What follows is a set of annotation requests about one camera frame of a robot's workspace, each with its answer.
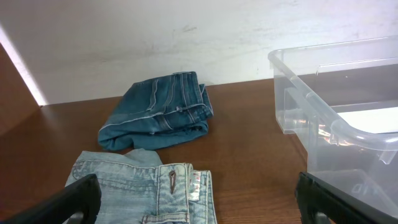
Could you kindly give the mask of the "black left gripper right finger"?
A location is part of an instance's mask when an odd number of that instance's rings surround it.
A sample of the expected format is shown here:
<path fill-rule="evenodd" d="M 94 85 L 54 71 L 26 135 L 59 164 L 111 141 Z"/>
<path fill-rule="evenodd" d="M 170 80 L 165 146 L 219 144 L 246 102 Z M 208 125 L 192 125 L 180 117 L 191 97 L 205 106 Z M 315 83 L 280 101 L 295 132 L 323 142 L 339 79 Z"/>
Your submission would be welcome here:
<path fill-rule="evenodd" d="M 295 199 L 303 224 L 397 224 L 394 218 L 307 172 L 301 172 Z"/>

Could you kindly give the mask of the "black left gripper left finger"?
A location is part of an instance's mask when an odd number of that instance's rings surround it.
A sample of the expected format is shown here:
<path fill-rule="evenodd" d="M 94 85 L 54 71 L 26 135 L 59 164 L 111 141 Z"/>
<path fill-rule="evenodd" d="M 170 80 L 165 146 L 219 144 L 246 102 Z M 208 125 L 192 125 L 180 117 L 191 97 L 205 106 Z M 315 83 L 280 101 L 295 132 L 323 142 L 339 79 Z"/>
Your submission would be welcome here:
<path fill-rule="evenodd" d="M 95 174 L 88 174 L 50 198 L 4 221 L 2 224 L 91 224 L 101 206 L 101 189 Z"/>

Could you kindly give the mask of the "light blue folded jeans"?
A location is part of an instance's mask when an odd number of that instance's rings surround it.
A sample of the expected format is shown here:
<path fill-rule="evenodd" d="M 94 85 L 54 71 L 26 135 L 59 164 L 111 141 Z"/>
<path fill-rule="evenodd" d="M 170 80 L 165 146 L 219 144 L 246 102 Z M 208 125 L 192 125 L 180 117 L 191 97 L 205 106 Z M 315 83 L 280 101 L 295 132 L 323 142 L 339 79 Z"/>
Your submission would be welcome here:
<path fill-rule="evenodd" d="M 145 149 L 83 151 L 66 184 L 88 174 L 97 176 L 101 189 L 97 223 L 217 223 L 211 172 L 190 163 L 163 164 Z"/>

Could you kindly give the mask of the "clear plastic storage container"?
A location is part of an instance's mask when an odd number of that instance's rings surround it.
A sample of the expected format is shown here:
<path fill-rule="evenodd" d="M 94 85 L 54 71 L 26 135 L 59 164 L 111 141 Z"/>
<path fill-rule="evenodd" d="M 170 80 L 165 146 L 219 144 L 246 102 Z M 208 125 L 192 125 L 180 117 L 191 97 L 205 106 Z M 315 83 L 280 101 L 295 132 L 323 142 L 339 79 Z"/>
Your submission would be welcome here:
<path fill-rule="evenodd" d="M 368 133 L 338 113 L 397 107 L 397 37 L 279 49 L 275 117 L 307 152 L 307 171 L 397 216 L 397 132 Z"/>

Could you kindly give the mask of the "white label in container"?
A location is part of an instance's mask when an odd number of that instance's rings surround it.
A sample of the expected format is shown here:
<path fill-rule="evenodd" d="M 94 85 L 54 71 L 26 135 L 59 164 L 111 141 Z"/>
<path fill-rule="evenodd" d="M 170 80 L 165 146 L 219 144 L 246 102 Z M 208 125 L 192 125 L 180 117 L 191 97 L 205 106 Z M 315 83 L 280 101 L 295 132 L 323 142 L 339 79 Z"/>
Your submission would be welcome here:
<path fill-rule="evenodd" d="M 397 107 L 338 113 L 350 126 L 368 133 L 396 133 Z"/>

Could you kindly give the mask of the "dark blue folded jeans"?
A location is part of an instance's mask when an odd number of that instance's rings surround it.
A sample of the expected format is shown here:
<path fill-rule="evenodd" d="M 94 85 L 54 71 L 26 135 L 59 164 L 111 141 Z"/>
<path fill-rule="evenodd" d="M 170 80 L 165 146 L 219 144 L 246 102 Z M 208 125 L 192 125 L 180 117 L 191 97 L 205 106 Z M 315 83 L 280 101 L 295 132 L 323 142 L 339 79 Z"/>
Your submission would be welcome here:
<path fill-rule="evenodd" d="M 156 150 L 208 133 L 214 115 L 196 72 L 178 72 L 134 83 L 98 132 L 107 151 Z"/>

